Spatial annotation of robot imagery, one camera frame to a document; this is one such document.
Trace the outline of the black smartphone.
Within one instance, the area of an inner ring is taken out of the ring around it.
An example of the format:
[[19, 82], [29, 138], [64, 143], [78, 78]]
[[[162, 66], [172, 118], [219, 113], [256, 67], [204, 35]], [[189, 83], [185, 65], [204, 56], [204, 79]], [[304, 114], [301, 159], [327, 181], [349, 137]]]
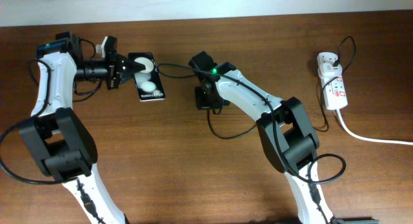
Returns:
[[166, 98], [165, 91], [151, 52], [131, 52], [128, 58], [145, 66], [134, 74], [134, 81], [141, 102], [160, 101]]

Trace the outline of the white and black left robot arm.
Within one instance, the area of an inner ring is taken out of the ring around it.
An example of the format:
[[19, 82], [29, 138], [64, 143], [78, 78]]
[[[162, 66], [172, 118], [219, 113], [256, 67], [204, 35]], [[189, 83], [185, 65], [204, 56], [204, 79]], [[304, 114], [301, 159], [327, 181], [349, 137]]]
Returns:
[[108, 89], [115, 89], [145, 69], [118, 54], [116, 47], [116, 37], [107, 36], [96, 50], [101, 58], [84, 59], [80, 38], [70, 32], [39, 45], [37, 101], [30, 119], [19, 127], [40, 171], [75, 197], [91, 223], [128, 223], [128, 219], [102, 182], [96, 144], [73, 111], [72, 93], [74, 81], [106, 81]]

